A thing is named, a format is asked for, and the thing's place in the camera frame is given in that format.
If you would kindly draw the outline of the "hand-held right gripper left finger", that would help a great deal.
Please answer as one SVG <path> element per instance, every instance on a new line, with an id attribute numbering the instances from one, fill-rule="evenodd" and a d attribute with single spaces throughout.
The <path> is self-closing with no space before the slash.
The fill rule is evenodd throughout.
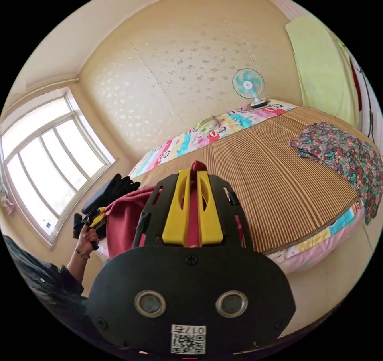
<path id="1" fill-rule="evenodd" d="M 180 170 L 162 233 L 166 245 L 186 245 L 190 215 L 190 170 Z"/>

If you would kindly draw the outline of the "person's left hand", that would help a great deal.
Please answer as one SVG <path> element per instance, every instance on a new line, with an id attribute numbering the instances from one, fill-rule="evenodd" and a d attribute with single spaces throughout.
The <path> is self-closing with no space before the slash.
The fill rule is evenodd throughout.
<path id="1" fill-rule="evenodd" d="M 75 250 L 83 258 L 89 258 L 94 251 L 94 245 L 98 246 L 98 236 L 95 229 L 90 229 L 87 225 L 82 227 Z"/>

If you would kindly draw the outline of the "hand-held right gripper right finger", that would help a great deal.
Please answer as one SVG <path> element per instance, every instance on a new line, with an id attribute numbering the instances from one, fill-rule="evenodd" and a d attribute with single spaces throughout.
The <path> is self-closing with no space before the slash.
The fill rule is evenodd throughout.
<path id="1" fill-rule="evenodd" d="M 220 244 L 223 232 L 207 171 L 197 172 L 199 242 L 201 246 Z"/>

